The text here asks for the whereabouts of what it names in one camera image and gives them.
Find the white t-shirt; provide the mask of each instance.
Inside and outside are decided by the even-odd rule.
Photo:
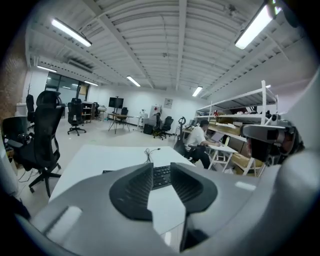
[[[200,126],[197,126],[193,129],[193,131],[190,133],[186,144],[185,149],[189,151],[191,148],[188,145],[197,146],[201,142],[204,142],[206,140],[205,138],[205,132],[202,130]]]

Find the man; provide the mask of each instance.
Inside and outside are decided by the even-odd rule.
[[[187,139],[187,142],[185,144],[185,150],[187,151],[185,155],[188,155],[188,152],[191,150],[189,145],[202,146],[198,149],[193,150],[189,155],[189,157],[192,157],[192,160],[194,162],[197,162],[200,159],[205,169],[208,169],[210,165],[210,158],[205,152],[206,150],[205,145],[220,146],[219,143],[214,143],[206,140],[205,131],[207,130],[208,126],[209,126],[209,122],[207,120],[202,120],[200,122],[200,126],[196,126],[193,129],[193,131],[190,133]]]

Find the keyboard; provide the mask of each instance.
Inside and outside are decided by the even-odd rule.
[[[161,189],[171,185],[170,165],[153,167],[153,188],[152,190]]]

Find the floor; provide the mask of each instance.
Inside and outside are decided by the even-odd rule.
[[[144,134],[137,131],[136,126],[129,126],[130,131],[127,127],[122,129],[119,127],[114,133],[114,129],[111,128],[110,121],[98,121],[93,120],[91,123],[86,123],[81,128],[86,130],[86,133],[80,131],[80,136],[77,136],[76,132],[71,132],[69,135],[67,131],[69,130],[70,124],[67,119],[62,119],[56,131],[56,139],[59,144],[60,159],[58,163],[61,165],[61,170],[56,168],[53,172],[62,174],[64,169],[67,167],[68,163],[77,153],[79,148],[84,144],[93,145],[103,145],[103,146],[113,146],[113,147],[160,147],[160,146],[170,146],[174,145],[174,136],[168,137],[167,139],[161,140],[160,138],[153,138],[153,136]],[[201,162],[196,164],[203,168]],[[36,184],[33,189],[34,193],[31,193],[28,184],[32,182],[38,173],[36,170],[28,171],[24,173],[24,169],[18,171],[19,183],[19,193],[17,198],[19,198],[23,204],[26,206],[31,214],[31,217],[35,216],[42,208],[44,208],[49,201],[47,196],[46,187],[44,182]],[[55,188],[59,179],[50,178],[49,186],[52,192]],[[175,251],[179,251],[179,240],[181,236],[178,234],[182,233],[183,224],[177,226],[176,228],[161,235],[163,240],[172,247]]]

